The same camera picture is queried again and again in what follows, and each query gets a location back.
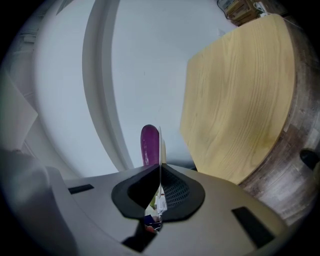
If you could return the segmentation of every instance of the cardboard box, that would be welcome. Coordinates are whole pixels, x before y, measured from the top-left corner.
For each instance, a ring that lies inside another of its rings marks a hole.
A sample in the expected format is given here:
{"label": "cardboard box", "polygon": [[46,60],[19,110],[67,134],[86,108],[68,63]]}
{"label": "cardboard box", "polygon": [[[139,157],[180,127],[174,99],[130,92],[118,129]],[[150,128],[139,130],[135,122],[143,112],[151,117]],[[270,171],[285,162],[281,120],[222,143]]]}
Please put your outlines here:
{"label": "cardboard box", "polygon": [[251,14],[240,20],[241,25],[247,23],[249,21],[255,20],[257,18],[257,14]]}
{"label": "cardboard box", "polygon": [[232,24],[240,27],[240,26],[242,26],[243,24],[246,24],[246,23],[251,22],[251,21],[256,20],[256,19],[259,19],[259,17],[254,17],[254,18],[252,18],[252,17],[247,17],[247,18],[244,18],[244,19],[242,19],[242,20],[230,20],[230,21],[231,21]]}
{"label": "cardboard box", "polygon": [[238,10],[245,4],[244,0],[233,0],[233,2],[224,9],[227,15],[231,15],[234,11]]}
{"label": "cardboard box", "polygon": [[234,2],[235,0],[218,0],[218,5],[220,8],[222,8],[223,10],[226,10],[226,8],[232,4],[232,2]]}
{"label": "cardboard box", "polygon": [[247,17],[252,17],[254,19],[258,15],[258,10],[254,7],[250,0],[244,1],[243,5],[235,10],[228,17],[231,20],[240,21]]}

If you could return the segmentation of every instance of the black rectangular slot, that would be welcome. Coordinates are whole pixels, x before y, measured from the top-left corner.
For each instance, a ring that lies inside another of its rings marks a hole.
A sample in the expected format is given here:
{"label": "black rectangular slot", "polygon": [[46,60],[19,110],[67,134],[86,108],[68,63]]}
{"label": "black rectangular slot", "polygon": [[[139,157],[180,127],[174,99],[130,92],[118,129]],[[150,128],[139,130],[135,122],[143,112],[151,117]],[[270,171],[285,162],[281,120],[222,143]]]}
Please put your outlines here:
{"label": "black rectangular slot", "polygon": [[257,248],[261,248],[275,238],[246,207],[233,209],[232,213]]}
{"label": "black rectangular slot", "polygon": [[92,189],[94,189],[94,187],[90,184],[68,188],[71,195]]}

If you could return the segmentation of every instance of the purple handle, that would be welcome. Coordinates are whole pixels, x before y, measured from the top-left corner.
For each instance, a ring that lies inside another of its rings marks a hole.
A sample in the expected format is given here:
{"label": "purple handle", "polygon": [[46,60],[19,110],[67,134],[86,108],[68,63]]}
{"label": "purple handle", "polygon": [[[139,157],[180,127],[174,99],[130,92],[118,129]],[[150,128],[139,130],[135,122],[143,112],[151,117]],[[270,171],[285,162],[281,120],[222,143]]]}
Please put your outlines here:
{"label": "purple handle", "polygon": [[151,124],[145,125],[140,137],[143,166],[159,164],[159,132]]}

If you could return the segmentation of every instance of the wood grain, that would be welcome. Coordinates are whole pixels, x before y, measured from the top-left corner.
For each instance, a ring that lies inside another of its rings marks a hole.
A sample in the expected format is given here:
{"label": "wood grain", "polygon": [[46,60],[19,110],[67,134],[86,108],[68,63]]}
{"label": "wood grain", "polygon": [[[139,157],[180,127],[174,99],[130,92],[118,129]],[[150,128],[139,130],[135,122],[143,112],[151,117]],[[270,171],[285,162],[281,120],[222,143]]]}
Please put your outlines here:
{"label": "wood grain", "polygon": [[[290,16],[286,19],[297,24]],[[240,187],[291,225],[309,212],[318,193],[315,174],[300,160],[299,152],[309,148],[320,155],[320,62],[304,31],[286,25],[296,70],[288,119],[270,154]]]}
{"label": "wood grain", "polygon": [[201,173],[242,182],[278,140],[295,60],[284,20],[269,15],[224,35],[187,66],[180,132]]}

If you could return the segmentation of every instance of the mesh grille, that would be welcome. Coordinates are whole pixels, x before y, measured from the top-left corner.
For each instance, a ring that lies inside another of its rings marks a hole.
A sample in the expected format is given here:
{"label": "mesh grille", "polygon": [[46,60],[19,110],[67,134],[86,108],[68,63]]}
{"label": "mesh grille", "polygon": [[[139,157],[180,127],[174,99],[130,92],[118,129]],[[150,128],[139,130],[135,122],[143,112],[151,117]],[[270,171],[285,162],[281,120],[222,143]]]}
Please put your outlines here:
{"label": "mesh grille", "polygon": [[189,196],[189,186],[183,180],[164,169],[161,175],[161,185],[168,209],[179,205]]}

